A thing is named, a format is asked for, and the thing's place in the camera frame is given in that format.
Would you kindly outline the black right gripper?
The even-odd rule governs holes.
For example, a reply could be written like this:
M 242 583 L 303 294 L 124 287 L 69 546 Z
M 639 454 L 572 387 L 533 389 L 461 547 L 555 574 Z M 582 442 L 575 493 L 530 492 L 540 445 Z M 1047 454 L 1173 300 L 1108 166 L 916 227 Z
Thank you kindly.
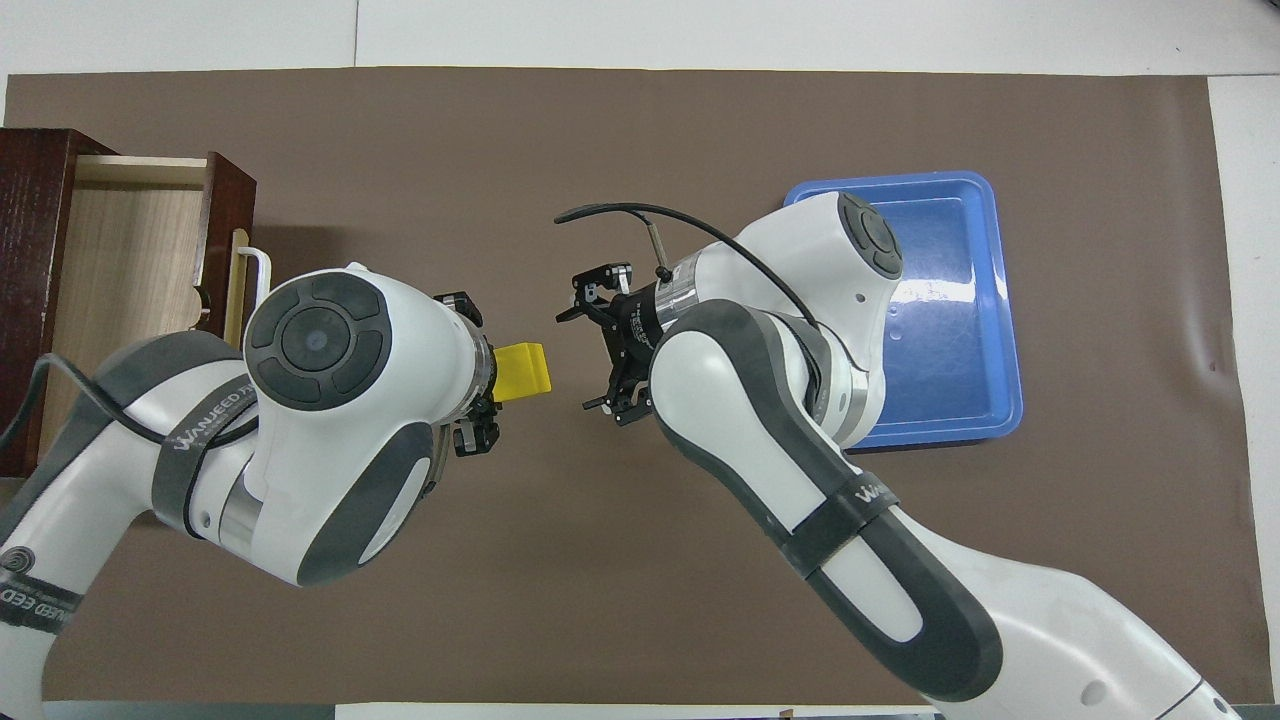
M 582 402 L 582 410 L 600 409 L 617 427 L 646 416 L 646 380 L 652 360 L 663 336 L 657 318 L 657 284 L 648 284 L 630 293 L 634 266 L 609 263 L 579 273 L 571 279 L 571 307 L 557 314 L 556 322 L 588 316 L 602 324 L 605 346 L 613 363 L 604 395 Z M 465 291 L 438 293 L 433 299 L 466 318 L 474 327 L 484 328 L 484 318 Z M 465 416 L 453 427 L 453 448 L 458 457 L 488 454 L 500 437 L 497 414 L 500 404 L 493 398 L 476 398 Z

